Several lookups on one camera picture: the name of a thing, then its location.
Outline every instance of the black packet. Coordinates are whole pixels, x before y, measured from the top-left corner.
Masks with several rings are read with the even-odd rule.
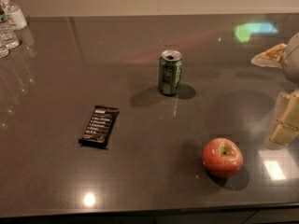
[[[118,108],[96,105],[85,133],[78,142],[86,147],[107,149],[109,137],[119,114]]]

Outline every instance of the gray table surface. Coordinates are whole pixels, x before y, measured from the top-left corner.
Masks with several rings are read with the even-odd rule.
[[[31,18],[0,60],[0,217],[225,207],[299,201],[299,146],[263,145],[282,71],[251,58],[298,32],[298,14]],[[278,32],[238,25],[271,22]],[[165,49],[183,55],[175,97],[157,91]],[[95,105],[120,109],[108,150],[81,147]],[[201,150],[215,137],[242,150],[227,180]],[[285,178],[272,179],[266,161]],[[84,202],[86,194],[95,199]]]

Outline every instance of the spray bottle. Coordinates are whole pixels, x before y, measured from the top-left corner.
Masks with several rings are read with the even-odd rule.
[[[27,26],[27,21],[18,5],[9,0],[0,0],[0,4],[6,12],[9,24],[13,30],[20,30]]]

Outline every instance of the apple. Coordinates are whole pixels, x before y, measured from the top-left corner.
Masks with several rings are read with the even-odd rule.
[[[243,165],[243,155],[239,147],[226,138],[209,141],[202,153],[205,168],[214,176],[227,178],[235,175]]]

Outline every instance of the green can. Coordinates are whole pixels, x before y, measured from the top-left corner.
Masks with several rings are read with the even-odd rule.
[[[178,93],[181,66],[181,54],[177,50],[165,50],[159,60],[159,91],[165,95]]]

